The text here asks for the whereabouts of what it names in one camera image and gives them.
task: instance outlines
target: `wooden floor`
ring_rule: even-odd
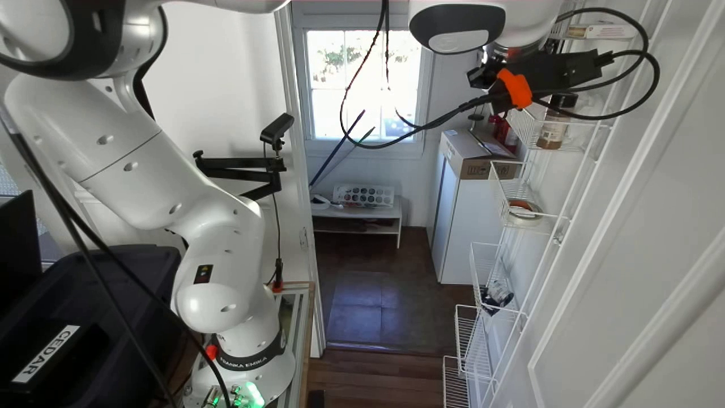
[[[455,354],[455,303],[473,303],[471,285],[440,285],[425,228],[391,235],[320,235],[314,241],[324,330],[330,344],[401,354]]]
[[[440,408],[440,355],[327,350],[307,389],[324,393],[324,408]]]

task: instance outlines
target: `wire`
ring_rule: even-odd
[[[354,138],[348,138],[348,143],[354,143],[354,144],[360,148],[360,149],[386,149],[386,148],[390,148],[390,144],[397,144],[397,143],[411,138],[413,134],[442,127],[442,125],[449,122],[452,116],[458,116],[458,114],[462,114],[462,110],[468,110],[468,108],[473,108],[473,107],[486,105],[486,101],[492,101],[492,99],[494,99],[492,95],[480,95],[480,98],[467,99],[467,101],[458,105],[455,108],[438,116],[434,121],[431,121],[431,122],[425,122],[425,125],[415,125],[415,122],[407,122],[407,121],[405,121],[405,125],[413,127],[413,129],[411,129],[407,134],[401,134],[401,136],[395,138],[395,141],[388,141],[388,143],[364,144],[364,143],[354,141]]]
[[[368,47],[368,51],[364,51],[364,56],[362,56],[360,66],[355,67],[354,78],[352,78],[352,80],[348,80],[348,84],[345,85],[345,92],[343,92],[343,99],[339,99],[338,121],[339,121],[343,136],[345,136],[345,138],[348,138],[348,141],[354,141],[354,138],[348,136],[348,132],[352,132],[352,129],[348,129],[348,127],[345,127],[345,105],[346,105],[348,90],[352,90],[352,88],[354,88],[354,84],[357,81],[357,78],[360,78],[362,67],[368,66],[368,58],[369,58],[371,50],[373,50],[373,47],[375,47],[375,44],[378,44],[378,36],[381,36],[382,24],[386,24],[386,13],[390,13],[390,8],[388,8],[388,7],[390,7],[390,4],[388,4],[388,0],[381,0],[381,13],[378,13],[375,33],[371,36],[369,47]]]
[[[386,90],[390,90],[390,3],[386,12],[382,33],[386,33],[382,56],[386,56],[386,85],[388,85]]]
[[[273,224],[276,224],[276,259],[281,259],[281,221],[278,221],[278,207],[276,207],[276,192],[271,192],[271,210],[273,210]]]
[[[339,138],[335,149],[324,158],[324,164],[320,165],[320,170],[314,173],[310,187],[320,181],[321,173],[330,165],[330,160],[335,158],[338,149],[346,143],[346,138]]]
[[[12,141],[14,144],[17,148],[20,156],[24,158],[24,164],[34,170],[34,175],[38,176],[38,181],[42,183],[42,187],[49,183],[49,180],[42,175],[40,170],[40,164],[37,160],[37,156],[30,152],[27,143],[22,136],[17,134],[12,134]],[[133,344],[133,350],[138,351],[142,365],[150,369],[150,373],[155,376],[157,385],[161,388],[164,397],[165,398],[172,398],[167,385],[165,385],[165,378],[159,369],[159,365],[155,362],[155,359],[150,355],[150,351],[144,350],[144,344],[140,344],[135,330],[132,329],[130,320],[124,318],[107,276],[99,271],[99,267],[96,266],[92,255],[91,255],[91,250],[87,246],[83,237],[80,235],[78,227],[72,224],[71,219],[71,214],[65,209],[65,201],[58,201],[57,194],[49,194],[55,209],[58,210],[71,237],[74,241],[74,244],[80,246],[81,252],[81,259],[87,261],[89,269],[92,271],[92,276],[98,278],[102,293],[105,293],[105,299],[107,303],[111,306],[111,313],[115,314],[115,320],[119,322],[119,327],[124,329],[130,342]]]
[[[550,110],[557,110],[562,116],[570,116],[570,118],[577,118],[577,121],[610,121],[610,118],[619,118],[619,116],[625,116],[625,114],[638,108],[644,101],[650,99],[650,95],[655,92],[655,88],[659,84],[659,64],[658,64],[658,58],[650,51],[642,51],[642,50],[622,50],[622,51],[617,51],[612,56],[614,58],[619,58],[619,56],[638,56],[638,58],[646,58],[653,66],[650,88],[635,105],[630,105],[630,107],[625,107],[620,110],[614,110],[614,114],[583,116],[583,114],[576,114],[576,110],[567,110],[567,108],[552,107],[552,105],[549,105],[544,99],[534,99],[534,101],[542,105],[542,107],[549,107]]]
[[[45,187],[47,198],[55,201],[55,204],[62,204],[63,210],[71,215],[71,219],[91,237],[91,243],[105,252],[152,302],[155,306],[169,320],[175,322],[176,327],[181,327],[191,342],[194,344],[194,350],[201,354],[203,362],[211,367],[223,395],[224,395],[224,404],[232,405],[232,398],[228,398],[228,389],[224,385],[224,378],[217,369],[217,365],[207,355],[203,351],[203,344],[194,338],[194,334],[186,327],[186,322],[175,314],[133,271],[132,267],[119,259],[115,255],[115,252],[83,221],[83,217],[80,217],[74,214],[74,209],[63,200],[63,194],[51,185],[51,181],[47,180],[47,175],[42,173],[42,168],[38,165],[38,160],[34,158],[32,149],[27,148],[24,138],[16,132],[6,132],[12,136],[12,141],[16,143],[16,148],[20,149],[20,156],[27,160],[27,165],[37,173],[37,176],[40,180],[40,185]]]
[[[628,13],[619,12],[619,8],[610,8],[610,7],[583,7],[583,8],[570,8],[570,12],[563,12],[557,15],[557,23],[563,23],[563,20],[570,20],[573,15],[579,15],[579,13],[610,13],[610,15],[617,15],[620,20],[625,20],[628,24],[633,24],[642,38],[642,51],[647,51],[650,50],[650,38],[647,38],[647,32],[642,28],[638,20],[630,19]],[[590,84],[590,85],[576,85],[576,88],[569,88],[569,92],[579,92],[579,90],[592,90],[592,88],[602,88],[602,85],[610,85],[610,84],[617,84],[620,81],[622,78],[628,78],[638,64],[644,61],[644,56],[638,56],[630,67],[625,67],[620,74],[614,74],[605,81],[597,81],[597,84]]]
[[[352,125],[348,132],[354,132],[354,129],[357,127],[362,114],[364,114],[364,110],[357,114],[357,118],[354,121],[354,125]],[[317,183],[317,180],[321,176],[321,173],[327,170],[327,165],[330,165],[334,156],[338,153],[338,149],[339,149],[345,143],[346,143],[346,138],[339,138],[338,144],[334,148],[334,152],[327,153],[324,164],[317,168],[317,173],[314,173],[314,176],[312,176],[312,181],[310,181],[310,187]]]

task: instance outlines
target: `white shelf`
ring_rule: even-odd
[[[401,246],[403,210],[395,207],[312,207],[314,233],[397,235]]]
[[[471,266],[471,284],[473,284],[473,299],[480,313],[486,313],[492,303],[486,303],[484,293],[497,302],[505,299],[514,293],[509,266],[500,253],[500,244],[497,243],[473,243],[468,250],[468,266]]]
[[[467,382],[458,372],[458,359],[443,355],[442,359],[442,395],[443,395],[443,408],[468,408],[467,404]]]
[[[455,303],[452,327],[455,327],[455,355],[458,355],[458,373],[459,376],[465,372],[473,372],[471,367],[467,367],[465,354],[468,351],[468,339],[473,336],[476,320],[477,320],[477,309],[476,306]],[[477,373],[492,376],[492,369],[486,369],[486,367],[490,365],[477,367]]]
[[[499,183],[499,215],[509,228],[529,228],[549,233],[560,217],[560,204],[542,194],[542,168],[523,164],[492,164],[492,180]]]
[[[544,125],[560,122],[546,118],[546,107],[532,107],[525,110],[509,110],[508,122],[511,132],[520,138],[527,152],[549,152],[549,153],[585,153],[596,138],[608,138],[612,122],[601,121],[576,121],[570,118],[563,129],[562,144],[557,149],[544,149],[536,144]]]
[[[459,373],[459,359],[442,359],[442,405],[443,408],[486,408],[494,397],[494,378]]]

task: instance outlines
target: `shelf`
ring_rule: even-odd
[[[560,118],[546,118],[544,107],[534,107],[527,110],[509,110],[508,118],[511,132],[520,138],[527,152],[539,149],[549,153],[567,153],[567,152],[579,152],[585,153],[596,138],[608,138],[612,122],[601,122],[601,121],[560,121]],[[554,149],[546,149],[536,144],[539,134],[549,129],[562,129],[562,144]]]
[[[395,207],[312,207],[314,233],[397,235],[401,246],[403,214]]]
[[[449,405],[462,401],[459,381],[465,381],[465,404],[468,408],[490,405],[505,360],[523,330],[523,314],[511,309],[499,309],[486,314],[476,306],[455,303],[455,351],[443,360],[443,398]]]
[[[499,244],[494,243],[473,243],[468,250],[468,266],[471,266],[471,284],[473,284],[473,299],[480,311],[490,311],[490,297],[505,299],[511,288],[511,278],[508,267],[503,266],[503,255],[499,253]]]
[[[458,359],[442,359],[443,408],[467,408],[467,382],[458,372]]]
[[[494,378],[477,373],[459,373],[459,359],[442,359],[442,398],[443,408],[486,408],[494,397]]]
[[[550,233],[567,192],[576,180],[579,158],[527,158],[523,164],[492,164],[492,180],[499,183],[499,215],[509,228]]]

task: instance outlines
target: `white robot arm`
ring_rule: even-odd
[[[138,105],[132,80],[165,36],[161,0],[2,0],[0,61],[17,74],[5,101],[45,164],[91,190],[135,228],[169,228],[187,244],[172,309],[212,336],[227,388],[254,382],[273,401],[294,362],[278,338],[276,306],[261,271],[255,201],[211,183]],[[283,0],[203,0],[238,12],[273,12]],[[209,367],[198,389],[215,385]]]

